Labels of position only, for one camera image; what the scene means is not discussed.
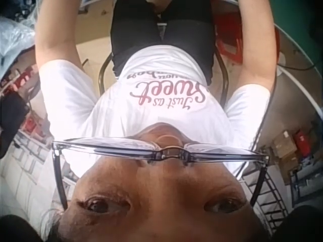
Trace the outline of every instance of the woman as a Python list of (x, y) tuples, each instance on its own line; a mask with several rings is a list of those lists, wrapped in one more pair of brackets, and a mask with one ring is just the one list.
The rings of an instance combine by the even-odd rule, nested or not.
[[(207, 90), (215, 43), (209, 0), (173, 0), (161, 15), (163, 40), (150, 4), (118, 0), (111, 30), (118, 81), (100, 99), (75, 47), (79, 4), (44, 0), (36, 29), (55, 164), (63, 151), (80, 177), (71, 202), (62, 199), (53, 234), (61, 241), (264, 240), (235, 176), (243, 161), (260, 158), (244, 149), (275, 78), (268, 0), (239, 1), (244, 59), (225, 110)], [(80, 137), (92, 138), (62, 142)]]

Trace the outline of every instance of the black pants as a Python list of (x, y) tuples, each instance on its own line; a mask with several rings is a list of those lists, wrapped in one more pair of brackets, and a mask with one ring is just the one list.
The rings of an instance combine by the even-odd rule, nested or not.
[(163, 40), (151, 4), (146, 0), (117, 0), (111, 28), (115, 75), (120, 75), (127, 60), (137, 51), (165, 44), (189, 53), (210, 84), (215, 45), (210, 0), (173, 0), (161, 19), (167, 22)]

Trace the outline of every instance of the cable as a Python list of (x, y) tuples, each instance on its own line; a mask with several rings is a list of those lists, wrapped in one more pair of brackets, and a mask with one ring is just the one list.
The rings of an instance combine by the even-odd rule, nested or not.
[(295, 70), (295, 71), (309, 71), (313, 68), (315, 68), (317, 66), (317, 64), (319, 64), (321, 61), (323, 60), (323, 52), (322, 52), (322, 58), (320, 58), (317, 62), (315, 62), (313, 65), (311, 65), (310, 67), (307, 67), (307, 68), (296, 68), (296, 67), (287, 67), (287, 66), (284, 66), (282, 64), (277, 64), (279, 67), (283, 67), (285, 69), (290, 69), (290, 70)]

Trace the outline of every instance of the red container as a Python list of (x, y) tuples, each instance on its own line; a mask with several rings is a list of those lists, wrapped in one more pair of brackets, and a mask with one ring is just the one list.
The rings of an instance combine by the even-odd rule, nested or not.
[(294, 135), (294, 141), (303, 157), (307, 157), (311, 154), (309, 139), (301, 130)]
[[(242, 21), (240, 13), (226, 13), (214, 16), (219, 52), (237, 64), (243, 61)], [(279, 31), (275, 28), (277, 61), (280, 51)]]

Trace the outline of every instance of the eyeglass temple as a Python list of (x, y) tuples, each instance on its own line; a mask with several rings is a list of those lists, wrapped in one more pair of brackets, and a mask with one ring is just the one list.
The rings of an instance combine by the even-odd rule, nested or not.
[(56, 180), (56, 186), (57, 191), (59, 193), (60, 201), (63, 206), (64, 211), (67, 210), (67, 197), (65, 194), (65, 189), (63, 185), (63, 177), (62, 177), (62, 171), (61, 171), (61, 159), (60, 154), (56, 154), (55, 152), (60, 152), (58, 150), (53, 151), (53, 165), (54, 165), (54, 173), (55, 173), (55, 180)]

